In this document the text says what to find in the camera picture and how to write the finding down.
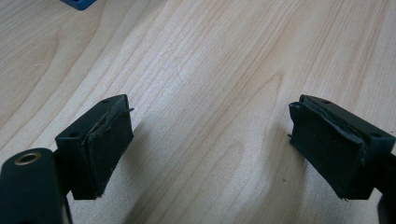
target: wooden table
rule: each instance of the wooden table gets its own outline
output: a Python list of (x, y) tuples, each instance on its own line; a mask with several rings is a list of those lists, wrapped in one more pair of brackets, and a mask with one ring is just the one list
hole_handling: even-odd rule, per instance
[(289, 144), (311, 94), (396, 131), (396, 1), (0, 2), (0, 162), (126, 93), (135, 138), (75, 223), (377, 223)]

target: light wooden surface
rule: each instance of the light wooden surface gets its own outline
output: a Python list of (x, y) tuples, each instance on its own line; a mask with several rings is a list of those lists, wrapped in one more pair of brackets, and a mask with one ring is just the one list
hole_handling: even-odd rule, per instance
[(288, 103), (396, 131), (396, 1), (0, 1), (0, 162), (126, 93), (135, 138), (75, 223), (377, 223), (289, 145)]

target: black plastic part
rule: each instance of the black plastic part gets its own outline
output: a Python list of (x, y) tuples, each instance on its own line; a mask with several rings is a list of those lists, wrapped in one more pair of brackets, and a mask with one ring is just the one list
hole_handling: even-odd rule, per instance
[(380, 224), (396, 223), (396, 201), (384, 195), (378, 203), (377, 210)]
[(126, 95), (107, 98), (56, 136), (55, 159), (62, 192), (93, 200), (106, 188), (134, 135)]
[(395, 138), (324, 99), (302, 95), (289, 107), (294, 122), (290, 143), (338, 197), (368, 199)]
[(396, 204), (396, 157), (393, 154), (378, 163), (374, 181), (375, 187), (386, 195), (387, 200)]
[(82, 11), (87, 9), (87, 7), (92, 5), (96, 0), (61, 0), (61, 1), (69, 5), (70, 7)]
[(0, 176), (0, 223), (71, 223), (60, 193), (52, 152), (23, 151), (8, 159)]

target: rectangular black block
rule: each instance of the rectangular black block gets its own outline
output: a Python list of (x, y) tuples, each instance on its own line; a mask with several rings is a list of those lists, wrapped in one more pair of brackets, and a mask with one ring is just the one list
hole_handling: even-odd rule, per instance
[(126, 95), (107, 98), (56, 138), (55, 157), (64, 189), (77, 200), (101, 196), (134, 135)]
[(340, 198), (368, 199), (376, 162), (395, 138), (329, 101), (302, 95), (289, 105), (290, 143), (318, 170)]

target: black clamp jaw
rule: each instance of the black clamp jaw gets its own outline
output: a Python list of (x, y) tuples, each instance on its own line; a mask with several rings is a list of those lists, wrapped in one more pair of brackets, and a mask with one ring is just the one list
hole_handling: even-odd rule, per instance
[(56, 136), (58, 149), (8, 159), (0, 176), (0, 223), (72, 223), (65, 195), (94, 200), (106, 188), (134, 134), (128, 98), (107, 98)]
[(290, 143), (341, 199), (367, 200), (377, 188), (381, 224), (396, 223), (395, 137), (327, 100), (302, 95), (289, 105)]

